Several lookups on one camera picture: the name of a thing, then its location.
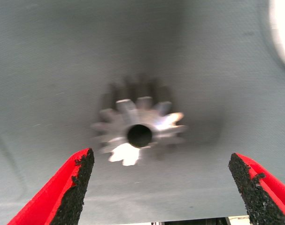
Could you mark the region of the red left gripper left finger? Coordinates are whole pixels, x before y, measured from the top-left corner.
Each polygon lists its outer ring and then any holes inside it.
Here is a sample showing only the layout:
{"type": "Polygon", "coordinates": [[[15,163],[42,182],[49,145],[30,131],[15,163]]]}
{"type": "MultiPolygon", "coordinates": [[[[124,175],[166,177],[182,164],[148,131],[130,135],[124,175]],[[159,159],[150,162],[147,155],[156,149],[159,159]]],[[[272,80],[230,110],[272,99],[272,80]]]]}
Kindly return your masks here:
{"type": "Polygon", "coordinates": [[[77,225],[93,165],[91,148],[73,154],[8,224],[77,225]]]}

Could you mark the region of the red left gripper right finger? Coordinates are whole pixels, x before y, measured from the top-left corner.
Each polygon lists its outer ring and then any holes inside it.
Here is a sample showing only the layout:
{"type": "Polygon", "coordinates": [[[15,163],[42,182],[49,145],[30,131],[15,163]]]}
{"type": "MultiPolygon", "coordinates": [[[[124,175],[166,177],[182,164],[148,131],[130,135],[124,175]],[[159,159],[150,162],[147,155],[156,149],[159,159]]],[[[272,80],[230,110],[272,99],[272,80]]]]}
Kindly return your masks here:
{"type": "Polygon", "coordinates": [[[229,170],[253,225],[285,225],[285,184],[255,160],[231,155],[229,170]]]}

